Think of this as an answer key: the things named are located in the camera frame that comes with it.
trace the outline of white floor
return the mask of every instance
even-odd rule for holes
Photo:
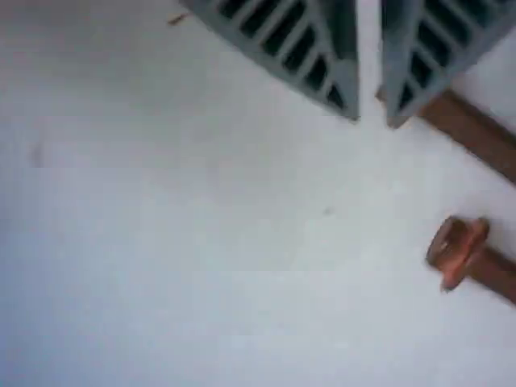
[[[385,126],[378,2],[358,125],[178,5],[76,3],[0,5],[0,385],[514,384],[514,309],[423,259],[450,214],[516,255],[516,189]]]

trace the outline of brown rod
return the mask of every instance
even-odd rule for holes
[[[516,306],[516,264],[485,244],[488,233],[485,219],[466,223],[452,216],[435,234],[427,262],[443,273],[443,290],[453,290],[471,277]]]
[[[516,136],[493,118],[451,90],[418,115],[516,184]]]

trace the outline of small debris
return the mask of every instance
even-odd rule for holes
[[[331,206],[330,206],[330,207],[326,207],[326,208],[324,209],[324,211],[322,212],[322,214],[323,214],[324,216],[331,216],[331,215],[333,215],[334,213],[335,213],[335,208],[333,208],[333,207],[331,207]]]
[[[176,16],[175,18],[170,19],[170,20],[167,22],[167,24],[168,24],[170,27],[175,27],[177,24],[179,24],[180,22],[182,22],[183,20],[185,20],[188,16],[189,16],[189,14],[180,14],[180,15]]]

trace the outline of copper pipe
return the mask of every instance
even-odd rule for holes
[[[516,305],[516,264],[485,244],[488,233],[483,218],[466,223],[451,216],[435,234],[427,263],[443,273],[445,291],[470,277]]]

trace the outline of copper fitting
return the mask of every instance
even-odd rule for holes
[[[443,273],[441,289],[453,290],[470,277],[516,305],[516,264],[485,244],[489,223],[451,216],[435,234],[427,262]]]

